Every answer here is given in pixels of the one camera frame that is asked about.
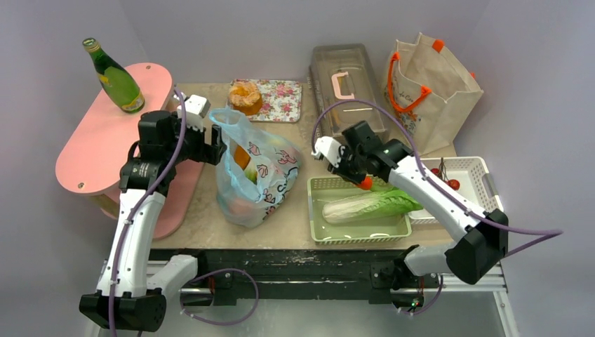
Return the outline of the red chili pepper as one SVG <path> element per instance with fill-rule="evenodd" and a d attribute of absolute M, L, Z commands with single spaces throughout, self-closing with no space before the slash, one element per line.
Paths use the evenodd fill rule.
<path fill-rule="evenodd" d="M 369 176 L 366 176 L 358 185 L 358 188 L 361 190 L 372 190 L 373 188 L 373 179 Z"/>

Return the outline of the napa cabbage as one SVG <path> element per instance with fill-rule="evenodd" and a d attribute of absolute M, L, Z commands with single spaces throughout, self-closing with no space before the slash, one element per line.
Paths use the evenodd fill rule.
<path fill-rule="evenodd" d="M 330 224 L 402 216 L 424 207 L 397 188 L 358 194 L 328 202 L 322 208 L 323 219 Z"/>

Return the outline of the blue printed plastic bag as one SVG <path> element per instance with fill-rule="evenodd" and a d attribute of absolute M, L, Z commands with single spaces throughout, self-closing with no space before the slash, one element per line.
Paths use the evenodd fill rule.
<path fill-rule="evenodd" d="M 300 172 L 301 152 L 240 111 L 217 108 L 208 117 L 221 128 L 227 146 L 216 166 L 220 210 L 230 223 L 256 227 L 285 201 Z"/>

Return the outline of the red cherry bunch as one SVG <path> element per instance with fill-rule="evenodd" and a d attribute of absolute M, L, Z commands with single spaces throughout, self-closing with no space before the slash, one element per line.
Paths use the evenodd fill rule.
<path fill-rule="evenodd" d="M 445 159 L 442 157 L 437 168 L 432 168 L 431 172 L 437 176 L 440 180 L 445 182 L 450 188 L 455 191 L 460 189 L 460 182 L 456 179 L 450 179 L 446 172 Z"/>

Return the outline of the beige tote bag orange handles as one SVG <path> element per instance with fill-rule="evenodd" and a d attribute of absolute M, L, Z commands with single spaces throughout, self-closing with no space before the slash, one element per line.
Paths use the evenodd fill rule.
<path fill-rule="evenodd" d="M 483 95 L 444 41 L 424 34 L 394 42 L 380 85 L 420 154 L 451 145 Z"/>

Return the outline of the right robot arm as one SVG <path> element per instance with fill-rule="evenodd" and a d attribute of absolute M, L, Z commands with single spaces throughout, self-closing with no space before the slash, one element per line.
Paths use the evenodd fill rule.
<path fill-rule="evenodd" d="M 344 142 L 328 136 L 313 143 L 312 154 L 324 157 L 331 173 L 359 184 L 375 176 L 422 205 L 453 240 L 441 246 L 412 246 L 398 259 L 394 276 L 410 286 L 422 275 L 448 273 L 476 284 L 508 252 L 508 217 L 488 212 L 439 180 L 397 139 L 382 141 L 365 121 L 342 132 Z"/>

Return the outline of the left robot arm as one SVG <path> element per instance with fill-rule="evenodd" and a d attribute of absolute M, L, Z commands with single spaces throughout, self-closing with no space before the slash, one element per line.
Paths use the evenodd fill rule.
<path fill-rule="evenodd" d="M 123 330 L 157 331 L 168 301 L 182 286 L 208 281 L 208 266 L 192 255 L 174 255 L 152 276 L 147 266 L 175 167 L 184 161 L 215 166 L 227 149 L 220 126 L 211 127 L 206 142 L 201 115 L 189 112 L 144 113 L 138 134 L 120 170 L 119 217 L 109 258 L 95 292 L 79 302 L 79 311 L 113 336 Z"/>

